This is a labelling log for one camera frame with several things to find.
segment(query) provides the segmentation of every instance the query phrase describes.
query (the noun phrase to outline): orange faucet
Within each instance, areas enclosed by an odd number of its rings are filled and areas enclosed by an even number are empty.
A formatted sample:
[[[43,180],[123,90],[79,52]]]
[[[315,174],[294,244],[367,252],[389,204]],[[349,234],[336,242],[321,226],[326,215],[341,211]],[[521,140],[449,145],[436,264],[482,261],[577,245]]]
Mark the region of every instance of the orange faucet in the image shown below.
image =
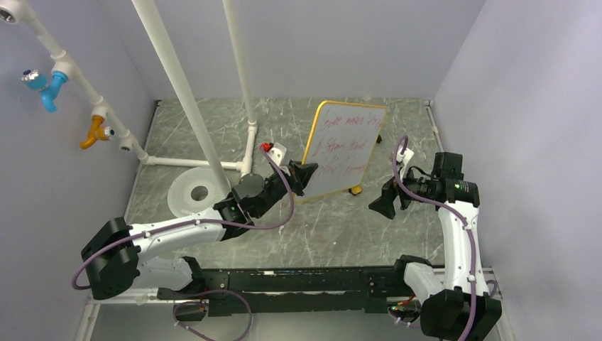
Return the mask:
[[[110,127],[101,126],[103,122],[104,119],[101,116],[92,116],[92,124],[90,125],[90,130],[88,130],[88,137],[86,141],[80,142],[81,149],[90,148],[98,140],[108,141],[111,139],[115,132]]]

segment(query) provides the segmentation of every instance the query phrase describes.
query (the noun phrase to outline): white disc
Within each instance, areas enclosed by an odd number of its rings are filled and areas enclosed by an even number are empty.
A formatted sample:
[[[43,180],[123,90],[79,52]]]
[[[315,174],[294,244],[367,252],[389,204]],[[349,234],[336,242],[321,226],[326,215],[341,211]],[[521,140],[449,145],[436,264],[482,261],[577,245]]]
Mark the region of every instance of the white disc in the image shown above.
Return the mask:
[[[193,168],[180,174],[168,191],[168,205],[176,217],[201,212],[226,198],[210,168]]]

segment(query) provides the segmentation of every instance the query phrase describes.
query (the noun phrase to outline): gray marble floor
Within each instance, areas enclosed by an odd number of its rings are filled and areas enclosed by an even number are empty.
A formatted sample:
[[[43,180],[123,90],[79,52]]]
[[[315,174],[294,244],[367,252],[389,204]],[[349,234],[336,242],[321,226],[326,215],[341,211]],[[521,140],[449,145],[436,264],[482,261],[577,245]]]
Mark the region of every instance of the gray marble floor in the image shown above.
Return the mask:
[[[325,98],[257,99],[259,130],[257,147],[264,141],[286,146],[294,160],[301,160],[317,106]],[[431,125],[421,99],[341,98],[341,102],[384,104],[387,123],[368,164],[363,192],[347,192],[296,205],[293,219],[284,229],[250,231],[226,242],[201,244],[166,254],[166,258],[195,256],[202,267],[257,268],[284,266],[358,266],[392,264],[401,254],[428,258],[443,264],[443,235],[434,208],[412,204],[388,220],[368,209],[380,195],[382,184],[391,177],[390,153],[402,134],[415,152],[415,164],[430,171],[437,152]],[[246,143],[246,111],[241,99],[201,99],[201,113],[223,161],[239,161]],[[150,155],[196,158],[203,153],[177,100],[162,101],[155,113],[155,125],[148,142]],[[269,165],[257,151],[253,172],[267,176]],[[133,192],[128,223],[171,219],[167,195],[171,183],[188,168],[144,166]],[[231,183],[239,173],[227,171]],[[275,205],[256,224],[280,221],[289,209],[288,199]]]

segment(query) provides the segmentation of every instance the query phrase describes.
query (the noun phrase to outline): yellow whiteboard frame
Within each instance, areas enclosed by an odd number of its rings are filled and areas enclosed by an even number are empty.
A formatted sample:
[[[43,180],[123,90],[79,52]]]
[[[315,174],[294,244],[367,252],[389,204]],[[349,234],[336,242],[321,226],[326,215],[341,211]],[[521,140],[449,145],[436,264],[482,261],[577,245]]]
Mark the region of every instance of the yellow whiteboard frame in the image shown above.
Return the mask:
[[[381,126],[378,127],[378,135],[381,134],[381,130],[383,129],[383,126],[385,125],[385,120],[387,119],[387,106],[385,106],[385,105],[348,103],[348,102],[337,102],[337,101],[323,101],[322,103],[320,103],[320,105],[316,109],[316,115],[314,116],[314,123],[312,124],[312,130],[310,131],[310,137],[307,139],[307,146],[305,147],[305,152],[303,153],[303,160],[301,160],[302,165],[305,164],[305,161],[307,160],[307,155],[310,153],[310,146],[312,145],[312,139],[314,138],[314,131],[316,130],[316,125],[318,124],[319,114],[320,114],[320,111],[322,110],[322,107],[326,104],[342,104],[342,105],[349,105],[350,107],[366,107],[366,108],[384,109],[385,116],[383,117]],[[372,150],[370,151],[370,157],[372,157],[372,152],[374,152],[375,146],[376,146],[376,140],[374,141],[374,145],[372,145]],[[361,175],[361,179],[357,185],[347,187],[347,188],[341,188],[340,190],[333,190],[331,192],[320,195],[319,197],[324,197],[325,195],[328,195],[328,194],[332,194],[332,193],[340,192],[342,190],[348,190],[349,188],[360,186],[360,184],[363,181],[363,177],[366,175],[367,170],[368,170],[368,167],[366,167],[366,169],[363,170],[363,174]],[[298,197],[295,196],[295,202],[307,202],[307,201],[311,201],[313,199],[317,199],[319,197],[312,197],[312,198],[306,199],[306,200],[299,200]]]

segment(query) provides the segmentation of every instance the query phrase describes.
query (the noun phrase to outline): robotic arm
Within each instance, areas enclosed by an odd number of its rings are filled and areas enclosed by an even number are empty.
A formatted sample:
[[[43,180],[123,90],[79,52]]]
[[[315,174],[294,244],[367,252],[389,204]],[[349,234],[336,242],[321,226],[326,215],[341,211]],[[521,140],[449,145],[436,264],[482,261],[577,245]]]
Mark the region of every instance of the robotic arm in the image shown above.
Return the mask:
[[[266,179],[257,174],[245,175],[212,208],[154,224],[127,225],[122,217],[109,220],[82,250],[94,298],[112,298],[129,288],[161,287],[184,294],[203,292],[204,280],[196,259],[182,257],[171,261],[157,256],[174,249],[235,238],[253,228],[262,229],[254,227],[251,218],[264,215],[287,193],[287,187],[302,195],[317,169],[316,163],[301,165],[296,161],[290,161],[282,170],[276,169],[283,162],[285,148],[279,144],[263,148],[269,149],[268,160],[275,173]],[[100,252],[116,241],[127,239],[131,240]]]
[[[393,219],[396,197],[400,198],[402,210],[409,208],[412,201],[439,203],[444,207],[437,206],[444,238],[443,284],[435,277],[431,263],[419,257],[402,256],[395,263],[395,272],[403,275],[402,285],[409,286],[422,305],[420,327],[425,335],[458,340],[464,334],[470,340],[482,340],[497,323],[502,308],[500,301],[489,298],[481,268],[477,237],[478,188],[475,183],[464,181],[462,155],[435,154],[432,172],[426,174],[418,167],[408,167],[413,154],[405,147],[398,149],[395,160],[399,177],[387,181],[381,196],[368,208]],[[419,178],[414,176],[414,169],[421,173]],[[396,179],[400,178],[405,189],[398,185]],[[458,214],[464,217],[466,226]],[[473,246],[468,229],[474,238]],[[469,334],[465,334],[470,315],[473,315],[472,326],[469,326]]]

